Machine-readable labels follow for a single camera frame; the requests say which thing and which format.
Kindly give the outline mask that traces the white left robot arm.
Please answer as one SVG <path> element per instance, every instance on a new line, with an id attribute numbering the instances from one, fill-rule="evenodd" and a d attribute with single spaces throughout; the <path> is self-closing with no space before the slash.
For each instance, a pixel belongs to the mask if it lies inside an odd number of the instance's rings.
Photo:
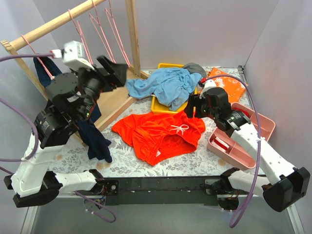
<path id="1" fill-rule="evenodd" d="M 29 146 L 17 171 L 4 178 L 13 190 L 18 208 L 45 205 L 59 194 L 83 191 L 98 195 L 105 191 L 105 180 L 95 169 L 60 174 L 49 170 L 57 152 L 77 130 L 78 121 L 89 120 L 96 101 L 126 83 L 128 65 L 97 58 L 100 67 L 78 66 L 57 75 L 46 86 L 48 103 L 33 122 Z"/>

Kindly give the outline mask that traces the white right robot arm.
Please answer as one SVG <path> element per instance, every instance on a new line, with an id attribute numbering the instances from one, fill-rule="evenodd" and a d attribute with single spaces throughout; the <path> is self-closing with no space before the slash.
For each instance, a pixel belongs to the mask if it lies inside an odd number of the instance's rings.
<path id="1" fill-rule="evenodd" d="M 219 130 L 256 160 L 257 166 L 266 175 L 258 177 L 231 168 L 220 176 L 223 192 L 254 192 L 277 212 L 285 210 L 306 195 L 311 176 L 309 171 L 304 167 L 296 168 L 266 140 L 261 139 L 251 120 L 242 111 L 232 109 L 223 88 L 215 87 L 201 94 L 191 94 L 184 112 L 187 117 L 211 118 Z"/>

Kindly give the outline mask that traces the orange mesh shorts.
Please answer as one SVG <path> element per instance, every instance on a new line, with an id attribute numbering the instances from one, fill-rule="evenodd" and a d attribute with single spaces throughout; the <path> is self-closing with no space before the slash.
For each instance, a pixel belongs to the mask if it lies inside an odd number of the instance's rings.
<path id="1" fill-rule="evenodd" d="M 177 114 L 131 114 L 112 126 L 112 131 L 134 149 L 138 159 L 151 166 L 194 152 L 206 130 L 203 120 Z"/>

